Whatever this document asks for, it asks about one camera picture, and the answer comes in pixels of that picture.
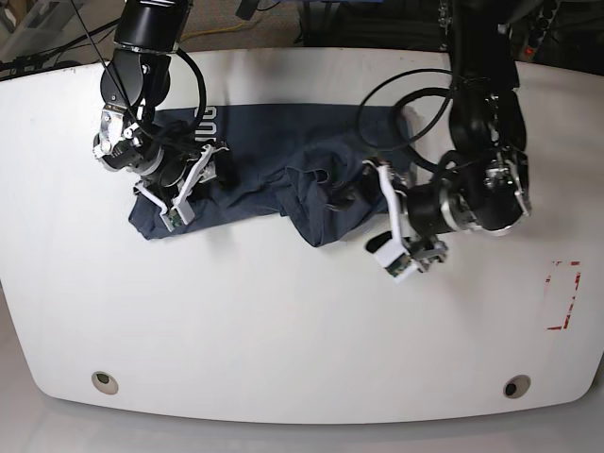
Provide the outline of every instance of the white table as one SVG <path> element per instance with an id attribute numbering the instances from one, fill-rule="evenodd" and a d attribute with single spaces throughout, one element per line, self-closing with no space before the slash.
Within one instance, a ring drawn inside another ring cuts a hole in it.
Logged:
<path id="1" fill-rule="evenodd" d="M 357 104 L 388 76 L 446 66 L 338 49 L 196 60 L 210 105 Z M 601 78 L 521 67 L 534 216 L 506 238 L 447 237 L 447 265 L 395 286 L 363 250 L 369 226 L 320 250 L 276 217 L 144 241 L 127 222 L 135 177 L 92 158 L 100 76 L 93 66 L 0 84 L 0 277 L 43 392 L 194 418 L 348 424 L 518 411 L 590 387 L 604 350 Z M 445 83 L 410 78 L 375 103 Z M 192 107 L 194 93 L 175 61 L 162 107 Z M 429 119 L 438 102 L 411 118 Z M 419 149 L 435 159 L 449 146 L 443 123 Z M 569 327 L 547 330 L 563 323 L 577 270 Z M 97 392 L 96 371 L 120 392 Z M 532 386 L 507 399 L 517 375 Z"/>

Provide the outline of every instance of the dark blue cloth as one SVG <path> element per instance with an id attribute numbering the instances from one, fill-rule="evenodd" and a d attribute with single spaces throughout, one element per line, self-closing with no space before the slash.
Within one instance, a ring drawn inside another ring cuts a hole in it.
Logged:
<path id="1" fill-rule="evenodd" d="M 289 216 L 300 235 L 318 247 L 340 240 L 375 213 L 384 211 L 361 199 L 346 211 L 326 207 L 331 193 L 358 177 L 369 153 L 353 132 L 356 106 L 288 104 L 217 108 L 197 137 L 224 140 L 231 149 L 241 183 L 225 192 L 210 184 L 209 196 L 193 203 L 196 218 L 173 233 L 159 218 L 159 209 L 138 197 L 130 223 L 148 239 L 162 239 L 255 216 Z M 363 133 L 374 142 L 387 143 L 389 108 L 367 108 Z M 164 110 L 159 122 L 189 120 L 191 109 Z M 215 135 L 202 135 L 204 131 Z M 408 163 L 398 154 L 394 166 L 404 172 Z"/>

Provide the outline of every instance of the floor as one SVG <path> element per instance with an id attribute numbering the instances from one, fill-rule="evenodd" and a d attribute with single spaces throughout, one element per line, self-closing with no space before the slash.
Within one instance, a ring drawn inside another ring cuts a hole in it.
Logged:
<path id="1" fill-rule="evenodd" d="M 242 21 L 235 16 L 241 0 L 196 0 L 193 4 L 184 34 L 233 27 Z M 261 0 L 260 8 L 268 8 L 275 2 Z M 124 0 L 91 0 L 82 10 L 89 30 L 120 17 Z M 283 2 L 269 11 L 257 12 L 252 21 L 237 31 L 210 34 L 194 38 L 182 44 L 188 52 L 205 50 L 248 49 L 257 47 L 289 47 L 300 32 L 295 2 Z M 67 42 L 82 34 L 80 23 L 74 18 L 65 28 L 64 35 L 52 46 Z M 110 59 L 113 43 L 109 35 L 99 44 L 101 54 Z M 60 57 L 82 63 L 96 60 L 93 50 L 87 46 L 69 51 Z"/>

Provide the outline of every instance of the yellow cable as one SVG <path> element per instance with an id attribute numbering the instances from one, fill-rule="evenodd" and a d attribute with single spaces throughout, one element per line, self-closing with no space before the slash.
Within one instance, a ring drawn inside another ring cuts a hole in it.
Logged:
<path id="1" fill-rule="evenodd" d="M 226 28 L 215 28 L 213 30 L 194 31 L 193 33 L 187 33 L 186 35 L 183 35 L 182 38 L 180 39 L 180 42 L 192 40 L 193 38 L 198 38 L 200 36 L 214 35 L 216 33 L 228 33 L 230 31 L 241 30 L 246 25 L 247 25 L 247 22 L 241 22 L 238 25 L 228 26 Z"/>

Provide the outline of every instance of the round hole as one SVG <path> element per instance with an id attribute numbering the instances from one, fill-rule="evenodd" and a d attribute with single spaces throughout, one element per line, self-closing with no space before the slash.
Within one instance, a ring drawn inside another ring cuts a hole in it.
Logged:
<path id="1" fill-rule="evenodd" d="M 120 390 L 117 381 L 102 371 L 97 371 L 92 375 L 92 385 L 102 394 L 117 394 Z"/>
<path id="2" fill-rule="evenodd" d="M 528 376 L 516 376 L 510 379 L 503 388 L 503 394 L 506 398 L 518 399 L 529 391 L 530 388 L 530 377 Z"/>

